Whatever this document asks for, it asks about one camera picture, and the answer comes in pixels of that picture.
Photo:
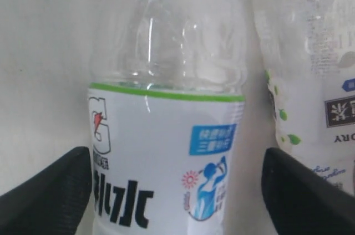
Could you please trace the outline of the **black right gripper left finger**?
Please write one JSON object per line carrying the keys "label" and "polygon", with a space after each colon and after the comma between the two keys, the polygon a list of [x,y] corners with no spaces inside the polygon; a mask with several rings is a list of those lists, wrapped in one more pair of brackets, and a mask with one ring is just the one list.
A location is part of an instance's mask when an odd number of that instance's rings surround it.
{"label": "black right gripper left finger", "polygon": [[1,195],[1,234],[76,234],[92,192],[87,147],[75,147]]}

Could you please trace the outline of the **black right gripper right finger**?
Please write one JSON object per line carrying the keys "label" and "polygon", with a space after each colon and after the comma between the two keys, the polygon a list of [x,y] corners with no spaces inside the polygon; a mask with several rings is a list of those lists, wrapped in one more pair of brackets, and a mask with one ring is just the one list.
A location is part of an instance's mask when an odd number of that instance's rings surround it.
{"label": "black right gripper right finger", "polygon": [[275,147],[263,158],[262,197],[278,234],[354,234],[354,197]]}

